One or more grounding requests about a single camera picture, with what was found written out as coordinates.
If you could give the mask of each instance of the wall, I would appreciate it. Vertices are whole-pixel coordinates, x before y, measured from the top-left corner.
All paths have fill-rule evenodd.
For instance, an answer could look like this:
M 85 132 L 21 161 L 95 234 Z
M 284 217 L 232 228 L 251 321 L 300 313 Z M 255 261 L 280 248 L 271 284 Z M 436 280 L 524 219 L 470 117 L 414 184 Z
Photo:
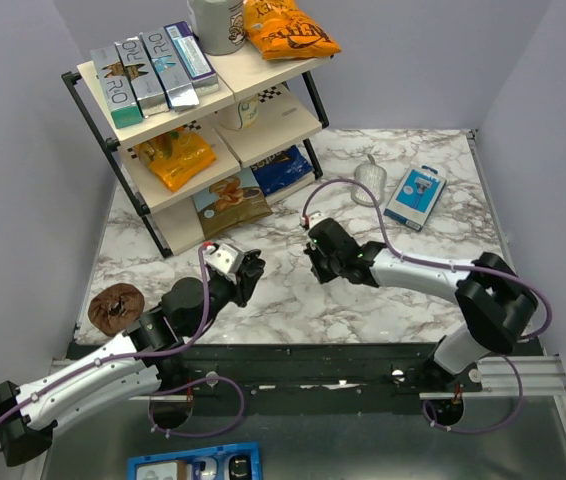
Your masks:
M 483 123 L 479 155 L 520 273 L 551 299 L 566 367 L 566 0 L 554 0 Z
M 67 347 L 113 187 L 60 78 L 80 59 L 50 1 L 0 0 L 0 382 Z
M 81 53 L 170 21 L 186 0 L 54 0 Z M 335 127 L 475 128 L 549 0 L 298 0 L 343 53 L 316 83 Z M 300 91 L 302 82 L 293 82 Z

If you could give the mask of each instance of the yellow snack bag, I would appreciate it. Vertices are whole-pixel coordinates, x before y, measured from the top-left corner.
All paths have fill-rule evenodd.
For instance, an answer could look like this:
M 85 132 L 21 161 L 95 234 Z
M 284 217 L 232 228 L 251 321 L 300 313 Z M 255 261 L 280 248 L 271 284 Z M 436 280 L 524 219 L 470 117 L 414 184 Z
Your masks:
M 250 41 L 266 60 L 329 57 L 341 51 L 338 43 L 294 0 L 244 0 L 245 26 Z
M 196 133 L 185 132 L 182 127 L 133 148 L 150 171 L 173 192 L 216 160 L 205 140 Z

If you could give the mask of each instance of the snack bag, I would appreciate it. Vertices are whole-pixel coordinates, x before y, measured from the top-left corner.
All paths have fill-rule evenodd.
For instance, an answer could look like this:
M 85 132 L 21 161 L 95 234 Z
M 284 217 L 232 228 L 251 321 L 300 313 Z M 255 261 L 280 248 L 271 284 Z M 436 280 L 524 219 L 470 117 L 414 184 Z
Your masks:
M 133 148 L 150 171 L 173 192 L 216 160 L 212 148 L 203 138 L 196 133 L 184 131 L 182 127 Z
M 206 240 L 272 214 L 252 171 L 244 168 L 193 196 Z
M 266 60 L 329 57 L 341 51 L 294 0 L 244 0 L 250 41 Z
M 266 197 L 296 183 L 312 171 L 312 165 L 295 146 L 271 155 L 250 168 Z

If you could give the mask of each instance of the shelf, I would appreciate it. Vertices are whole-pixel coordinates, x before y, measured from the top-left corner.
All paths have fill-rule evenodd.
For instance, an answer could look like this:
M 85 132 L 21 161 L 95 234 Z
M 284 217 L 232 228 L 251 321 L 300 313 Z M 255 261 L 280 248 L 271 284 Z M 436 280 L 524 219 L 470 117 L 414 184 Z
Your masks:
M 314 183 L 315 180 L 316 177 L 314 177 L 314 172 L 310 172 L 307 175 L 301 177 L 301 179 L 298 180 L 296 183 L 293 183 L 288 187 L 282 188 L 278 192 L 274 192 L 272 195 L 268 195 L 267 197 L 265 197 L 265 200 L 267 200 L 268 205 L 274 205 L 276 202 L 280 202 L 284 198 L 287 198 L 293 193 L 298 192 L 302 188 L 311 185 L 312 183 Z
M 174 255 L 205 240 L 192 197 L 153 214 L 152 218 Z
M 214 182 L 223 180 L 228 175 L 238 172 L 241 166 L 219 138 L 206 119 L 191 122 L 185 126 L 186 130 L 198 133 L 212 147 L 216 161 L 205 170 L 197 173 L 192 179 L 171 192 L 161 180 L 154 175 L 143 163 L 136 158 L 131 149 L 119 149 L 121 160 L 143 196 L 145 203 L 152 213 L 174 205 L 185 197 L 209 187 Z
M 96 70 L 93 62 L 86 62 L 78 66 L 81 76 L 85 80 L 90 93 L 98 103 L 103 115 L 107 119 L 110 127 L 114 131 L 116 138 L 124 149 L 138 145 L 145 140 L 156 137 L 161 133 L 172 130 L 178 126 L 184 125 L 192 120 L 209 115 L 210 113 L 220 110 L 234 103 L 234 95 L 221 79 L 219 79 L 218 92 L 210 93 L 203 97 L 199 97 L 199 105 L 197 107 L 182 112 L 169 111 L 152 115 L 143 119 L 143 122 L 125 128 L 116 128 L 112 121 L 112 116 L 107 108 L 107 103 L 101 90 L 101 85 L 96 77 Z
M 214 119 L 216 131 L 243 167 L 285 150 L 322 129 L 321 122 L 283 85 L 261 92 L 259 101 L 259 116 L 245 130 L 228 130 Z
M 261 52 L 249 42 L 230 55 L 208 55 L 207 58 L 216 73 L 234 92 L 235 101 L 243 100 L 330 61 L 329 57 L 306 60 L 263 60 Z

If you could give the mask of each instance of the marble countertop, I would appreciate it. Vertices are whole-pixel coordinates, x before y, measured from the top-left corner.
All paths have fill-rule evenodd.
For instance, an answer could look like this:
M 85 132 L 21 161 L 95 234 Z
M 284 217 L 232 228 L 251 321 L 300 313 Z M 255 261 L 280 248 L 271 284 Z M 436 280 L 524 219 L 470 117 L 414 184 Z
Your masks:
M 368 153 L 387 170 L 386 193 L 393 191 L 411 163 L 430 165 L 448 179 L 421 232 L 386 220 L 390 239 L 399 249 L 452 259 L 477 258 L 483 251 L 502 255 L 462 132 L 325 130 L 312 141 L 325 173 L 319 182 L 351 177 Z M 249 305 L 226 307 L 201 342 L 434 342 L 461 324 L 455 305 L 418 292 L 356 286 L 342 279 L 320 285 L 302 253 L 306 237 L 298 226 L 299 212 L 316 185 L 274 205 L 272 216 L 216 239 L 261 249 L 267 265 Z M 321 191 L 310 206 L 309 211 L 314 210 L 334 217 L 359 243 L 381 240 L 373 209 L 354 204 L 347 185 Z M 112 284 L 126 282 L 144 294 L 149 309 L 179 278 L 199 276 L 197 263 L 196 248 L 163 259 L 117 185 L 89 299 Z M 86 312 L 87 306 L 77 323 L 76 342 L 105 343 L 108 337 L 91 324 Z

